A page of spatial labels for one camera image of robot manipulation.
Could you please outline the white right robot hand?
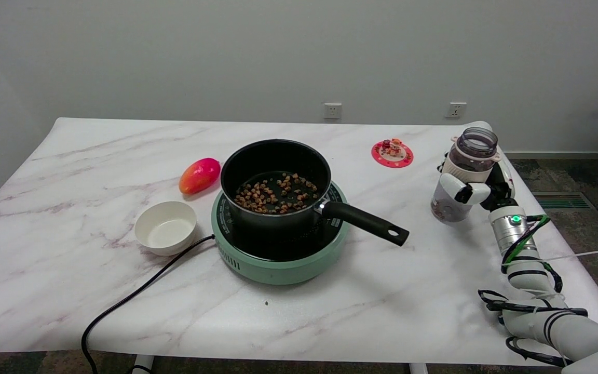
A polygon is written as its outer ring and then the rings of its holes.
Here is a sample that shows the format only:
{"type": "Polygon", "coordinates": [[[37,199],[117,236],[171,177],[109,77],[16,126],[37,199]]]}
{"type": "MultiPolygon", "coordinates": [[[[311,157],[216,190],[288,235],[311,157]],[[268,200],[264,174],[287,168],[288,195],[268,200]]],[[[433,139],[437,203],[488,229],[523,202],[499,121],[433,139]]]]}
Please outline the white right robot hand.
{"type": "Polygon", "coordinates": [[[453,150],[438,170],[441,175],[430,202],[435,213],[465,216],[476,205],[491,211],[515,197],[512,175],[500,154],[478,159],[453,150]]]}

